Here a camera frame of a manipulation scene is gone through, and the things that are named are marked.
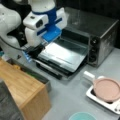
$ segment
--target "cable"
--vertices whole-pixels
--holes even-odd
[[[12,46],[12,45],[8,44],[6,41],[4,41],[4,40],[3,40],[3,38],[2,38],[1,36],[0,36],[0,39],[1,39],[1,40],[2,40],[2,42],[4,42],[6,45],[8,45],[8,46],[10,46],[10,47],[12,47],[12,48],[14,48],[14,49],[16,49],[16,50],[25,51],[25,50],[23,50],[23,49],[16,48],[16,47],[14,47],[14,46]]]

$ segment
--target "counter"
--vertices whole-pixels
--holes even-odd
[[[86,96],[91,84],[83,78],[85,70],[95,74],[96,77],[103,75],[120,81],[120,50],[114,49],[98,68],[86,65],[70,81],[59,81],[48,76],[52,86],[49,93],[52,108],[42,120],[68,120],[76,112],[88,112],[96,120],[118,120],[120,115]]]

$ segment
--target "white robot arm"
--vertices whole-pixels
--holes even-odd
[[[64,8],[56,10],[54,0],[14,0],[30,4],[32,11],[24,19],[25,34],[30,46],[46,46],[57,39],[67,25]]]

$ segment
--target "oven control knob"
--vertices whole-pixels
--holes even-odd
[[[91,41],[90,41],[90,44],[92,45],[92,46],[97,46],[98,45],[98,43],[99,43],[99,41],[98,41],[98,39],[96,39],[96,38],[93,38]]]
[[[95,62],[97,60],[97,56],[95,54],[91,54],[89,56],[89,62]]]
[[[96,54],[97,53],[97,48],[92,47],[92,49],[90,50],[90,54]]]

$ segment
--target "wooden board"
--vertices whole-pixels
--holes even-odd
[[[0,78],[6,83],[26,120],[40,120],[50,109],[45,85],[1,59]]]

